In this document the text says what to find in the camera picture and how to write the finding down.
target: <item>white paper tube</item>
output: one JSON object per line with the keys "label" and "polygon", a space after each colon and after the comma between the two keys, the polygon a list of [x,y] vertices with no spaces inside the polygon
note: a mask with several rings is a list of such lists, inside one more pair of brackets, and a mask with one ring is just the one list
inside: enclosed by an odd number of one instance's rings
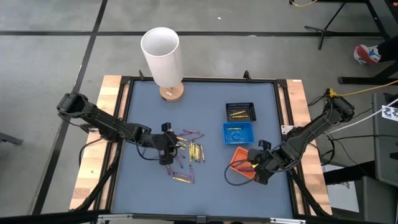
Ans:
{"label": "white paper tube", "polygon": [[183,78],[180,39],[174,30],[158,27],[146,32],[141,49],[156,84],[177,86]]}

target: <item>white label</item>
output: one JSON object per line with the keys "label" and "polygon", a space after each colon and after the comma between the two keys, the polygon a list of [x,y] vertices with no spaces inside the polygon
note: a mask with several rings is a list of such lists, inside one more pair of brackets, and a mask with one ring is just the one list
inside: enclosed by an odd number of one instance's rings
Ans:
{"label": "white label", "polygon": [[390,106],[381,106],[381,116],[386,119],[398,121],[398,109]]}

